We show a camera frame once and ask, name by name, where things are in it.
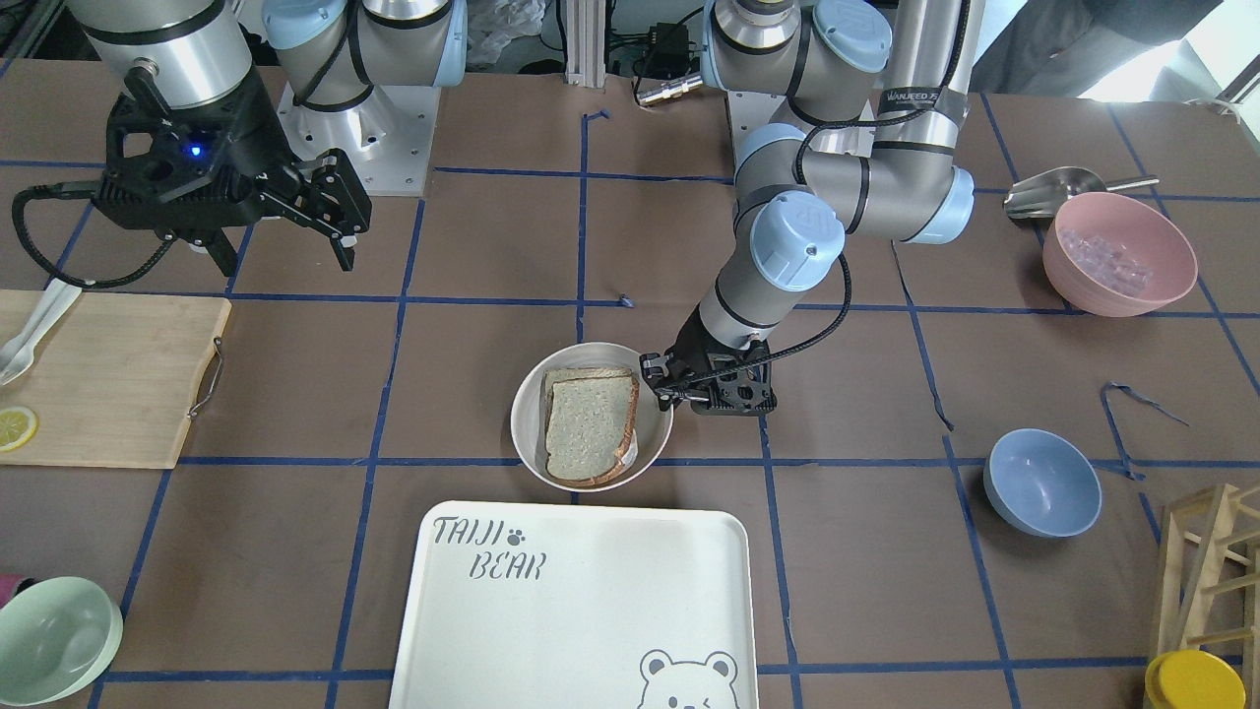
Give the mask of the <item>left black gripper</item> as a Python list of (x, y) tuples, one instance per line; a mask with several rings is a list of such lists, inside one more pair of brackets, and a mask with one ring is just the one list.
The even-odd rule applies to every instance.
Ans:
[(692, 383), (699, 375), (712, 375), (721, 369), (740, 366), (769, 355), (769, 343), (751, 337), (738, 349), (730, 348), (708, 332), (699, 309), (693, 309), (678, 332), (674, 345), (665, 354), (640, 355), (643, 380), (650, 387), (662, 412), (674, 411), (690, 400)]

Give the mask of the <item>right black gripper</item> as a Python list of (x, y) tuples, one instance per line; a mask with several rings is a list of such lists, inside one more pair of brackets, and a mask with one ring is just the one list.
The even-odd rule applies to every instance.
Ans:
[(299, 164), (256, 65), (229, 93), (194, 107), (174, 107), (146, 65), (130, 68), (123, 86), (106, 123), (113, 224), (214, 227), (197, 232), (197, 246), (234, 277), (239, 254), (222, 227), (284, 217), (323, 233), (341, 271), (354, 269), (372, 198), (346, 150)]

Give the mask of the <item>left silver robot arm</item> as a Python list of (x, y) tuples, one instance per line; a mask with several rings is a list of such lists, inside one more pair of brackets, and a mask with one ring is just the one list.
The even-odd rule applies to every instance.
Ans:
[(982, 1), (708, 1), (701, 77), (782, 110), (736, 149), (735, 247), (664, 354), (643, 355), (662, 411), (772, 411), (770, 337), (869, 237), (942, 246), (971, 219), (974, 180), (955, 162)]

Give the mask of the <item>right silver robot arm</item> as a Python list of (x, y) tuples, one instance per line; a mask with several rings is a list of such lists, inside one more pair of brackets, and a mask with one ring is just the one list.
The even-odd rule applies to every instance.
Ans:
[(467, 67), (464, 1), (266, 1), (266, 40), (289, 81), (273, 107), (226, 1), (72, 1), (123, 89), (106, 123), (92, 205), (237, 271), (229, 227), (285, 219), (316, 230), (341, 269), (369, 230), (365, 167), (404, 156), (387, 87), (454, 87)]

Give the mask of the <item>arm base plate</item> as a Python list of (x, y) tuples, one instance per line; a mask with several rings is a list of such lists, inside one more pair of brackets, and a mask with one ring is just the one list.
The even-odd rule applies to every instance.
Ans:
[(727, 113), (730, 123), (730, 147), (736, 155), (743, 139), (765, 123), (782, 106), (782, 94), (735, 93), (727, 91)]
[(289, 147), (304, 161), (329, 149), (346, 152), (369, 196), (423, 196), (440, 87), (375, 87), (364, 103), (341, 112), (295, 108), (284, 86), (278, 118)]

